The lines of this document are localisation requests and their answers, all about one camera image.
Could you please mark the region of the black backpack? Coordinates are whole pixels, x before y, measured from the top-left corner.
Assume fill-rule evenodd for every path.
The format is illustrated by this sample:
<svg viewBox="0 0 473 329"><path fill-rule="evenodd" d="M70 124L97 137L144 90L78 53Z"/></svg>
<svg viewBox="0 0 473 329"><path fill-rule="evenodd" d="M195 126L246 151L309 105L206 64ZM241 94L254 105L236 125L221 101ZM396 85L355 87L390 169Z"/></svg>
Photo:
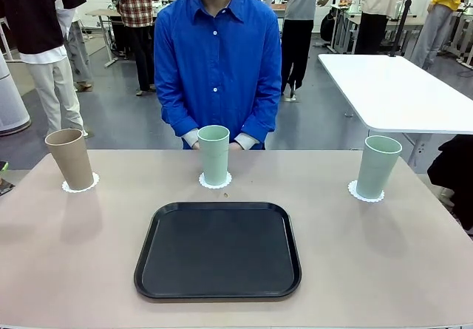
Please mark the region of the black backpack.
<svg viewBox="0 0 473 329"><path fill-rule="evenodd" d="M322 19L320 25L320 37L322 40L330 42L333 36L333 29L336 23L336 10L331 9L330 12Z"/></svg>

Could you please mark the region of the white background table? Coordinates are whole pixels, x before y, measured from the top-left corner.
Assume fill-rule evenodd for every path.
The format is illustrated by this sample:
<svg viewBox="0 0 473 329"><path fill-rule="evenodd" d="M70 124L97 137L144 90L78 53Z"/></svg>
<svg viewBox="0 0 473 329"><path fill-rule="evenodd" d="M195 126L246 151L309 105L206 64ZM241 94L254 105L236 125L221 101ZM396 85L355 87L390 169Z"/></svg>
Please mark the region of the white background table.
<svg viewBox="0 0 473 329"><path fill-rule="evenodd" d="M473 100L401 56L321 54L319 61L367 129L416 135L410 166L433 135L473 135Z"/></svg>

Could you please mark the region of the person's right forearm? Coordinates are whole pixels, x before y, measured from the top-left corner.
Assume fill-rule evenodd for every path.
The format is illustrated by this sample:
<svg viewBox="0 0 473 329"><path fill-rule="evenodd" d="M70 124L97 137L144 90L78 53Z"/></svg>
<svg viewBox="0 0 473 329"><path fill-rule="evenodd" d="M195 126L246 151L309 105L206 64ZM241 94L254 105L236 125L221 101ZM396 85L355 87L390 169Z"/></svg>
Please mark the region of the person's right forearm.
<svg viewBox="0 0 473 329"><path fill-rule="evenodd" d="M171 126L177 137L181 138L185 149L198 142L198 125L191 117L180 93L158 93L163 120Z"/></svg>

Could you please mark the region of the seated person beside table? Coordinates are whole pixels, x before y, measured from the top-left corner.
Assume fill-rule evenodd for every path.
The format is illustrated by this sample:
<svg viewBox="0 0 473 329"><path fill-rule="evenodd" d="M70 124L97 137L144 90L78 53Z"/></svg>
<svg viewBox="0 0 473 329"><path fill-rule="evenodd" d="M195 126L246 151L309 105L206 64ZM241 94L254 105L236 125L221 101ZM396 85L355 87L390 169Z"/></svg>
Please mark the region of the seated person beside table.
<svg viewBox="0 0 473 329"><path fill-rule="evenodd" d="M442 144L428 168L433 185L453 191L453 215L473 236L473 135L456 135Z"/></svg>

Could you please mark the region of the white cylindrical air purifier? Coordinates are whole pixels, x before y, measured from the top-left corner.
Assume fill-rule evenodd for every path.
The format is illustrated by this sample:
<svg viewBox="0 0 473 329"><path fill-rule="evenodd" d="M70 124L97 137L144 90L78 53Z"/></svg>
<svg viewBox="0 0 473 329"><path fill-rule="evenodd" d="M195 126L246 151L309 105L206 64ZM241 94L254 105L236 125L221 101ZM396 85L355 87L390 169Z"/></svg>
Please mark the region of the white cylindrical air purifier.
<svg viewBox="0 0 473 329"><path fill-rule="evenodd" d="M0 137L28 128L30 115L0 53Z"/></svg>

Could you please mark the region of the pale green plastic cup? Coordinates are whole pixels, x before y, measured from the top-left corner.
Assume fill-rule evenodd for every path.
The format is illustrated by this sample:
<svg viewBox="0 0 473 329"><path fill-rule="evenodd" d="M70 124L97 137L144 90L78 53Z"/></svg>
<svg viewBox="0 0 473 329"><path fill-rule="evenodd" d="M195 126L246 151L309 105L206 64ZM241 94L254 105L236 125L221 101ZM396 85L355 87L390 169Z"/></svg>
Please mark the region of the pale green plastic cup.
<svg viewBox="0 0 473 329"><path fill-rule="evenodd" d="M377 199L388 181L402 151L395 139L371 135L364 141L356 192L366 199Z"/></svg>
<svg viewBox="0 0 473 329"><path fill-rule="evenodd" d="M224 126L204 126L197 132L203 160L204 181L220 186L227 180L229 130Z"/></svg>

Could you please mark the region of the black plastic tray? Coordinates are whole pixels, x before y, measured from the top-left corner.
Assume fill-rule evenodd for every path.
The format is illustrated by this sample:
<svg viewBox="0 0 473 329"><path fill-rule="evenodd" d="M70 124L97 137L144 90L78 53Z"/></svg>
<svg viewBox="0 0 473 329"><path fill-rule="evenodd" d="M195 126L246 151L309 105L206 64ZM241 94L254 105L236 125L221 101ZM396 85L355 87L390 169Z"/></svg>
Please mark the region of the black plastic tray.
<svg viewBox="0 0 473 329"><path fill-rule="evenodd" d="M179 202L153 215L135 268L154 300L279 299L302 268L288 213L267 202Z"/></svg>

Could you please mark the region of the white scalloped paper coaster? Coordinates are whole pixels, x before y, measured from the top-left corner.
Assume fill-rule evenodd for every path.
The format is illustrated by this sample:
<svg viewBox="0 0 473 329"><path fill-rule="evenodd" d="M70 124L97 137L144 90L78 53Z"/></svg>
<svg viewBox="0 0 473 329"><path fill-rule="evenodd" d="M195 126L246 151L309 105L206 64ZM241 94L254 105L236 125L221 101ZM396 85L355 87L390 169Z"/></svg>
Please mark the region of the white scalloped paper coaster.
<svg viewBox="0 0 473 329"><path fill-rule="evenodd" d="M377 198L366 198L366 197L362 197L358 192L357 192L357 185L358 185L358 181L357 180L353 180L351 181L349 184L348 184L348 192L354 196L354 198L356 198L357 200L360 200L360 201L363 201L363 202L366 202L366 203L377 203L377 202L380 202L384 199L384 190L381 191L380 195L377 197Z"/></svg>
<svg viewBox="0 0 473 329"><path fill-rule="evenodd" d="M93 178L92 184L90 186L86 187L85 189L80 189L80 190L71 189L69 187L69 184L67 183L67 181L64 181L62 183L62 189L65 192L68 192L68 193L71 193L71 194L76 194L76 193L81 193L81 192L88 191L90 189L93 189L98 184L98 182L100 181L99 175L95 172L92 173L92 178Z"/></svg>
<svg viewBox="0 0 473 329"><path fill-rule="evenodd" d="M207 189L222 189L222 188L225 188L226 186L228 186L232 181L232 176L230 174L230 172L227 172L227 175L226 175L226 179L223 183L219 184L219 185L211 185L209 183L206 182L205 180L205 174L202 173L200 176L199 176L199 183L201 186L207 188Z"/></svg>

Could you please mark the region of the man in black tee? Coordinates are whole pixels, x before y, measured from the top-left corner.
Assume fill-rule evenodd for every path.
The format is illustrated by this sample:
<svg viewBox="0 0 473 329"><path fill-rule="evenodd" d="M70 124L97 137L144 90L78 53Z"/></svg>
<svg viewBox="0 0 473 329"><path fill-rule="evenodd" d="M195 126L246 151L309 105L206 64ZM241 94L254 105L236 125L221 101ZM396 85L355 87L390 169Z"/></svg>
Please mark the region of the man in black tee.
<svg viewBox="0 0 473 329"><path fill-rule="evenodd" d="M88 135L64 46L75 9L85 2L0 0L0 18L6 20L20 59L32 76L47 116L49 133L63 129L61 112L65 111L69 126L81 130L84 136Z"/></svg>

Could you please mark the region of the person in plaid shirt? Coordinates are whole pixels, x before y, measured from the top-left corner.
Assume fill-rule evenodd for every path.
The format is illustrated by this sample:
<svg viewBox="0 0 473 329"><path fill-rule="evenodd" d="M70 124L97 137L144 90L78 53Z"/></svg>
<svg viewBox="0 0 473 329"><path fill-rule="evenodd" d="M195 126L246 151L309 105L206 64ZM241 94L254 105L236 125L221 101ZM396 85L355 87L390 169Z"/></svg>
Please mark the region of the person in plaid shirt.
<svg viewBox="0 0 473 329"><path fill-rule="evenodd" d="M112 0L118 13L120 13L135 57L139 83L138 96L155 91L152 47L154 22L152 4L155 1L158 0Z"/></svg>

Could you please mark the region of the person in grey trousers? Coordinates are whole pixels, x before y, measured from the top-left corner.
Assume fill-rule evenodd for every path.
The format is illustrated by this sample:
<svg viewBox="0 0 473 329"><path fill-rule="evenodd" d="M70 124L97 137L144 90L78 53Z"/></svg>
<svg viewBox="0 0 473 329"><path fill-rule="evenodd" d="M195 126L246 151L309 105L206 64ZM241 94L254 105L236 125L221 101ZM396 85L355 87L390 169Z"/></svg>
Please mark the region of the person in grey trousers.
<svg viewBox="0 0 473 329"><path fill-rule="evenodd" d="M89 55L86 51L83 33L81 30L77 10L73 10L74 16L64 46L67 51L69 63L76 92L89 92L93 89L93 77Z"/></svg>

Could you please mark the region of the person's blue shirt torso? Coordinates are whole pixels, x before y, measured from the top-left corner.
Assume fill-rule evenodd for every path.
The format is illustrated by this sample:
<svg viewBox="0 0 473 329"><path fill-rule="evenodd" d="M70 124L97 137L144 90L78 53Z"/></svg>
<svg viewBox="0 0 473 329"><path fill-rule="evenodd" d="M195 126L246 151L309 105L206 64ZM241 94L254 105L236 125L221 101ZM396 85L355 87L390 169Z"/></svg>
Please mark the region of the person's blue shirt torso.
<svg viewBox="0 0 473 329"><path fill-rule="evenodd" d="M157 15L157 94L182 94L199 129L224 126L229 143L257 96L281 95L281 65L278 20L260 0L176 0Z"/></svg>

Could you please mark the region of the person's left forearm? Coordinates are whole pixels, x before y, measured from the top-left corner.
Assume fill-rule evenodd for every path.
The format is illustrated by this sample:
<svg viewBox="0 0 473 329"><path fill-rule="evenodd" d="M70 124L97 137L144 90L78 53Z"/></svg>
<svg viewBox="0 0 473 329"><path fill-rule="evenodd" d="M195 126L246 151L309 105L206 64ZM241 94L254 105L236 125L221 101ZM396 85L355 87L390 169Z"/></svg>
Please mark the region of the person's left forearm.
<svg viewBox="0 0 473 329"><path fill-rule="evenodd" d="M243 123L234 143L242 150L260 150L265 148L265 139L276 128L276 115L279 108L278 93L257 96L250 115Z"/></svg>

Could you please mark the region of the brown plastic cup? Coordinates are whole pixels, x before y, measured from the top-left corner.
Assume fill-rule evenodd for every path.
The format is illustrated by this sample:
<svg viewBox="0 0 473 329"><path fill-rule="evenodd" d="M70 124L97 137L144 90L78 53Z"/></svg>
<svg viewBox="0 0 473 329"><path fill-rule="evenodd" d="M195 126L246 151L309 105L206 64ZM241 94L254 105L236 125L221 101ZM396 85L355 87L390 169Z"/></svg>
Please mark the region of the brown plastic cup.
<svg viewBox="0 0 473 329"><path fill-rule="evenodd" d="M89 155L80 129L62 129L45 137L67 186L72 191L88 189L94 183Z"/></svg>

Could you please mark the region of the wooden background desk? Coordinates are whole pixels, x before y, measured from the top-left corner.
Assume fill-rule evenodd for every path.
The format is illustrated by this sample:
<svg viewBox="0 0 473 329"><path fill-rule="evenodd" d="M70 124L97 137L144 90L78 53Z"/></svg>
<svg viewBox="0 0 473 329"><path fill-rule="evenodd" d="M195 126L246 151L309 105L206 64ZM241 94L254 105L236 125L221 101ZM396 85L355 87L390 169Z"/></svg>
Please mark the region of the wooden background desk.
<svg viewBox="0 0 473 329"><path fill-rule="evenodd" d="M88 12L86 15L98 20L108 56L104 67L109 68L123 57L123 52L117 48L114 31L114 26L123 24L120 14L113 9L99 9Z"/></svg>

